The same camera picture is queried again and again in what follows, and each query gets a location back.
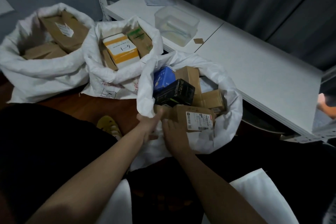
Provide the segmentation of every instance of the black box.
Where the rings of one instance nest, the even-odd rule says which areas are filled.
[[[177,104],[191,105],[195,87],[183,79],[178,79],[154,95],[156,105],[174,107]]]

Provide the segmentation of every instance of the orange and white box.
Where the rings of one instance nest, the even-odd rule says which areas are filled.
[[[140,60],[138,49],[122,33],[103,39],[103,44],[107,47],[118,69]]]

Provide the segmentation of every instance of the gray curtain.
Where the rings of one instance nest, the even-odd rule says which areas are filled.
[[[326,70],[336,65],[336,0],[186,0]]]

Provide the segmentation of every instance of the brown cardboard box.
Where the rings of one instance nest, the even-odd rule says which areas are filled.
[[[40,18],[54,41],[67,53],[81,47],[89,29],[71,13],[62,11],[61,15]]]
[[[202,93],[197,97],[194,97],[192,105],[197,107],[209,108],[213,110],[213,112],[215,112],[216,114],[226,110],[220,90],[209,91],[206,93]]]
[[[200,74],[197,68],[185,66],[175,72],[175,78],[183,79],[195,87],[195,95],[202,93],[200,86]]]
[[[152,40],[140,26],[128,31],[126,35],[137,47],[140,58],[147,55],[153,48]]]
[[[26,50],[22,57],[25,59],[43,59],[46,55],[57,48],[59,48],[59,46],[55,43],[45,43]]]
[[[67,53],[63,51],[59,46],[57,46],[57,49],[53,50],[47,56],[45,56],[43,59],[54,59],[54,58],[60,58],[66,56]]]
[[[109,52],[107,51],[107,49],[104,49],[102,52],[102,55],[103,55],[103,58],[104,58],[104,61],[105,61],[105,65],[107,67],[109,67],[110,69],[112,69],[113,71],[117,71],[118,68],[117,66],[114,64]]]
[[[213,129],[216,114],[203,107],[175,105],[171,118],[181,124],[187,132],[194,132]]]
[[[159,110],[163,110],[163,115],[161,120],[163,119],[168,119],[171,120],[172,119],[172,111],[173,108],[170,106],[164,106],[164,105],[154,105],[154,112],[158,113]]]

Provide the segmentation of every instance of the blue box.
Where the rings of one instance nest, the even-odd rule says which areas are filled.
[[[159,71],[154,73],[153,92],[156,93],[160,91],[174,81],[176,81],[174,70],[170,66],[161,68]]]

